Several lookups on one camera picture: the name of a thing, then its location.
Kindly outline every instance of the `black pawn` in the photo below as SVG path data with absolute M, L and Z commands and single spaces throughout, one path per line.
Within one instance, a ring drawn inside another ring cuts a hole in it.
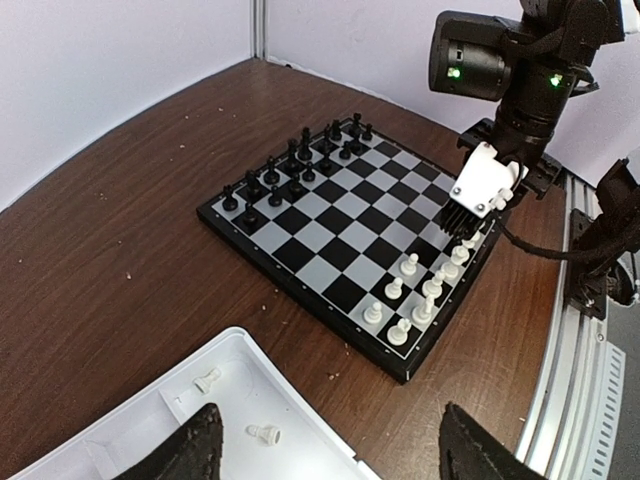
M 289 191 L 291 192 L 291 195 L 293 195 L 294 197 L 302 193 L 302 184 L 300 183 L 299 173 L 294 173 L 291 176 L 291 181 L 289 182 Z
M 340 130 L 340 121 L 334 120 L 331 124 L 331 140 L 339 142 L 342 140 L 342 130 Z
M 373 125 L 371 125 L 370 123 L 367 123 L 366 129 L 362 134 L 362 139 L 364 141 L 369 142 L 373 140 L 373 133 L 371 132 L 372 129 L 373 129 Z
M 255 225 L 258 221 L 258 215 L 256 215 L 256 209 L 253 208 L 253 204 L 247 203 L 244 209 L 244 215 L 242 216 L 242 221 L 245 225 Z
M 280 205 L 282 205 L 282 196 L 278 191 L 278 187 L 276 187 L 275 185 L 271 187 L 271 195 L 269 195 L 269 200 L 267 201 L 272 207 L 279 207 Z
M 349 135 L 355 137 L 356 134 L 362 133 L 362 128 L 360 127 L 360 119 L 362 119 L 362 115 L 359 113 L 353 114 L 353 123 L 349 127 Z
M 267 185 L 275 185 L 280 181 L 280 174 L 276 171 L 276 161 L 273 157 L 267 160 L 267 171 L 262 179 Z
M 302 179 L 305 182 L 313 182 L 316 179 L 316 172 L 313 171 L 313 165 L 311 163 L 307 163 L 304 172 L 302 172 Z
M 311 160 L 313 153 L 309 148 L 309 144 L 311 143 L 311 131 L 309 127 L 304 127 L 302 129 L 302 140 L 300 141 L 300 150 L 298 150 L 298 158 L 300 160 Z
M 351 158 L 351 147 L 349 146 L 349 142 L 344 142 L 342 144 L 342 150 L 340 150 L 340 158 L 343 160 L 349 160 Z
M 238 208 L 238 201 L 233 198 L 233 187 L 231 185 L 226 185 L 222 189 L 222 193 L 224 193 L 224 201 L 222 202 L 222 208 L 226 212 L 231 212 Z

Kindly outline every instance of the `white wall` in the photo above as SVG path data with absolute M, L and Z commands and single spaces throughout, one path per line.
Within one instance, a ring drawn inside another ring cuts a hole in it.
M 0 0 L 0 211 L 250 50 L 251 0 Z
M 269 59 L 372 91 L 462 131 L 496 104 L 429 91 L 437 15 L 460 10 L 513 19 L 518 0 L 268 0 Z M 593 72 L 602 89 L 576 98 L 548 152 L 591 183 L 640 144 L 640 36 L 605 46 Z

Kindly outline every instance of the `black chess piece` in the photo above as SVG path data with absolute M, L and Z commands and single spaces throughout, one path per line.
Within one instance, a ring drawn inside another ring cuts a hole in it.
M 353 136 L 353 140 L 349 142 L 349 150 L 351 150 L 354 155 L 360 155 L 362 153 L 363 147 L 364 145 L 362 145 L 362 142 L 360 142 L 360 133 L 356 133 Z
M 290 138 L 287 141 L 287 159 L 284 162 L 284 171 L 288 174 L 297 172 L 300 163 L 296 159 L 296 151 L 298 150 L 298 141 L 295 138 Z
M 356 134 L 362 133 L 362 127 L 360 126 L 360 120 L 362 119 L 362 115 L 359 113 L 353 114 L 353 123 L 349 126 L 349 135 L 355 137 Z
M 325 153 L 322 157 L 322 160 L 318 162 L 318 167 L 320 167 L 321 172 L 328 172 L 331 170 L 331 160 L 329 160 L 329 154 Z
M 338 155 L 343 160 L 349 160 L 351 158 L 351 147 L 349 146 L 349 142 L 344 142 L 342 144 L 342 150 L 340 150 Z
M 279 207 L 282 205 L 282 196 L 280 195 L 278 187 L 275 185 L 271 187 L 271 195 L 269 195 L 269 200 L 267 200 L 267 202 L 269 202 L 269 205 L 272 207 Z
M 367 123 L 367 126 L 365 127 L 365 131 L 362 134 L 362 139 L 365 142 L 370 142 L 371 140 L 373 140 L 373 133 L 371 130 L 373 130 L 373 125 L 371 125 L 370 123 Z
M 289 182 L 289 191 L 294 197 L 297 197 L 302 193 L 302 184 L 300 183 L 299 173 L 294 173 L 293 175 L 291 175 L 291 181 Z
M 255 223 L 258 221 L 258 215 L 256 214 L 256 209 L 253 208 L 253 204 L 250 202 L 247 202 L 244 208 L 242 221 L 245 223 L 245 225 L 249 225 L 249 226 L 255 225 Z
M 232 212 L 238 208 L 238 200 L 233 198 L 233 187 L 231 185 L 225 185 L 222 193 L 224 193 L 222 208 L 224 208 L 225 212 Z
M 339 120 L 334 120 L 333 123 L 331 123 L 331 140 L 333 140 L 334 142 L 339 142 L 340 140 L 342 140 L 342 130 L 340 130 L 340 121 Z
M 300 149 L 298 150 L 298 158 L 303 161 L 311 160 L 313 153 L 309 148 L 309 144 L 311 143 L 311 131 L 309 127 L 304 127 L 302 129 L 302 140 L 300 141 Z
M 267 171 L 262 180 L 267 185 L 275 185 L 280 181 L 280 174 L 276 171 L 276 160 L 273 157 L 269 157 L 267 160 Z
M 311 163 L 307 163 L 304 168 L 304 172 L 302 172 L 302 179 L 305 182 L 313 182 L 316 179 L 316 172 L 313 171 L 313 165 Z

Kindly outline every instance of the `black object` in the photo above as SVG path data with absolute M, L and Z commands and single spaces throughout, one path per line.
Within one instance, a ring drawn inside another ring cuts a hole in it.
M 258 215 L 256 214 L 256 209 L 253 208 L 253 204 L 247 202 L 245 205 L 242 221 L 248 226 L 254 225 L 258 221 Z
M 342 130 L 340 130 L 340 120 L 334 120 L 331 123 L 330 138 L 334 142 L 339 142 L 340 140 L 342 140 Z
M 351 158 L 351 148 L 349 147 L 349 142 L 344 142 L 342 144 L 342 150 L 338 154 L 341 159 L 349 160 Z
M 287 174 L 293 174 L 299 172 L 301 164 L 296 158 L 296 151 L 298 150 L 298 141 L 295 138 L 290 138 L 287 141 L 287 159 L 284 162 L 284 171 Z
M 370 123 L 367 123 L 367 126 L 365 127 L 365 131 L 362 134 L 362 139 L 366 142 L 369 142 L 371 140 L 373 140 L 373 134 L 372 131 L 373 130 L 373 125 L 371 125 Z
M 298 158 L 303 161 L 311 160 L 313 153 L 309 145 L 311 144 L 311 131 L 309 127 L 302 129 L 302 138 L 300 140 L 300 149 L 298 150 Z
M 364 150 L 364 145 L 360 142 L 360 132 L 356 132 L 353 135 L 353 139 L 349 142 L 349 150 L 354 155 L 361 155 Z
M 280 174 L 276 171 L 276 161 L 273 157 L 267 160 L 267 171 L 264 173 L 262 180 L 267 185 L 275 185 L 280 181 Z
M 218 407 L 208 403 L 114 480 L 220 480 L 222 445 L 222 418 Z
M 222 189 L 224 194 L 224 201 L 222 202 L 222 208 L 227 212 L 232 212 L 238 208 L 238 200 L 233 198 L 233 187 L 231 185 L 225 185 Z
M 362 114 L 354 113 L 353 114 L 353 122 L 349 125 L 348 133 L 352 137 L 356 135 L 362 134 L 362 127 L 360 126 L 360 120 L 362 119 Z
M 282 205 L 282 195 L 280 195 L 280 191 L 275 185 L 271 187 L 271 195 L 269 195 L 269 200 L 267 201 L 272 207 L 279 207 Z
M 544 480 L 452 403 L 445 407 L 438 445 L 442 480 Z
M 313 182 L 316 179 L 316 172 L 313 171 L 313 164 L 307 163 L 302 173 L 302 180 L 305 182 Z

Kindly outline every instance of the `metal frame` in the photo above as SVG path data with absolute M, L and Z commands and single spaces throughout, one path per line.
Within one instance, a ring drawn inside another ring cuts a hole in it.
M 601 211 L 594 189 L 580 179 L 567 176 L 565 190 L 566 250 L 571 211 L 591 218 Z M 515 456 L 551 480 L 604 479 L 620 415 L 624 352 L 606 341 L 606 318 L 586 317 L 565 303 L 566 273 L 562 262 L 547 348 Z

